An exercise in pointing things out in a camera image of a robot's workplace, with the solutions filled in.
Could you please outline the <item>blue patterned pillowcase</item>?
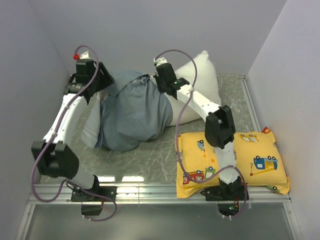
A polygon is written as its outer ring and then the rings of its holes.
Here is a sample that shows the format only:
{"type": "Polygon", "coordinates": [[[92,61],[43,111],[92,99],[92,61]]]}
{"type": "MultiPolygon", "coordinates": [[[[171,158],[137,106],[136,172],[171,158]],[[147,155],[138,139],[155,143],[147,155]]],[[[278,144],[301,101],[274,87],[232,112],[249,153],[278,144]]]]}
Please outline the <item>blue patterned pillowcase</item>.
{"type": "Polygon", "coordinates": [[[173,120],[168,98],[149,74],[135,70],[111,73],[114,83],[100,103],[100,128],[95,147],[127,152],[157,138],[173,120]]]}

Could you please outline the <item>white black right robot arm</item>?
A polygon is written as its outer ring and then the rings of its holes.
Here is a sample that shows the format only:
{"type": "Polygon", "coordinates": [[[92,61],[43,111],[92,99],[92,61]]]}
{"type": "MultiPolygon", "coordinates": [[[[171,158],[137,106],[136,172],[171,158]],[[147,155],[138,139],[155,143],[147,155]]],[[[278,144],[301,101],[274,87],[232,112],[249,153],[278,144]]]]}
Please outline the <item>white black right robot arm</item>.
{"type": "Polygon", "coordinates": [[[211,177],[218,177],[219,186],[214,187],[211,195],[216,201],[234,200],[240,191],[246,190],[243,175],[236,167],[234,151],[235,124],[228,105],[221,106],[212,102],[194,89],[194,84],[183,77],[177,78],[173,67],[166,60],[155,60],[154,78],[160,92],[172,96],[190,107],[205,123],[204,137],[217,156],[219,170],[211,177]]]}

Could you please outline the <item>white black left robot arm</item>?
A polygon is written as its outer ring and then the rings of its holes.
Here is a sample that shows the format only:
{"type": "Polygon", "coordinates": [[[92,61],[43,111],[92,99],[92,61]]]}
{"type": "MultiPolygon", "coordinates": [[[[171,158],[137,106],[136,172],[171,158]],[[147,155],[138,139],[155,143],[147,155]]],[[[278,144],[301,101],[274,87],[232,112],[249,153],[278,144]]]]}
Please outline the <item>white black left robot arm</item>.
{"type": "Polygon", "coordinates": [[[71,75],[63,91],[62,104],[47,134],[32,143],[35,163],[32,174],[39,172],[51,178],[63,178],[83,189],[89,201],[101,195],[97,177],[81,169],[70,143],[76,125],[91,98],[114,83],[102,62],[92,59],[76,61],[76,72],[71,75]]]}

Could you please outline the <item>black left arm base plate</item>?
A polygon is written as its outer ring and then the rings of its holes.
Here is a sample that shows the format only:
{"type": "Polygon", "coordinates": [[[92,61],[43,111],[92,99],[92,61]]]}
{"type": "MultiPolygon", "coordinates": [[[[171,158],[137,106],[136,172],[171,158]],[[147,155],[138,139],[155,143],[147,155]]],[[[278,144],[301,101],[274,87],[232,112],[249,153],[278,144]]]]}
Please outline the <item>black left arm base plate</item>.
{"type": "Polygon", "coordinates": [[[117,187],[116,186],[100,186],[96,190],[81,189],[74,187],[71,194],[71,202],[101,202],[102,200],[108,201],[116,199],[117,187]]]}

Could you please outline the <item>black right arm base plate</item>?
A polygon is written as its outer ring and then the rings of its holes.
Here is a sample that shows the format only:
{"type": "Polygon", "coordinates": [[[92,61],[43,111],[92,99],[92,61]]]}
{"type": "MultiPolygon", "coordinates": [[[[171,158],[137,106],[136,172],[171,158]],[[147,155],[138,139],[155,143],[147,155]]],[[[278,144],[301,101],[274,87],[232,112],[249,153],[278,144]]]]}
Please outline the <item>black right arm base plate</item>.
{"type": "Polygon", "coordinates": [[[200,194],[205,197],[208,202],[212,201],[244,201],[249,200],[249,194],[246,193],[245,188],[241,186],[233,192],[228,192],[220,186],[207,187],[200,191],[200,194]]]}

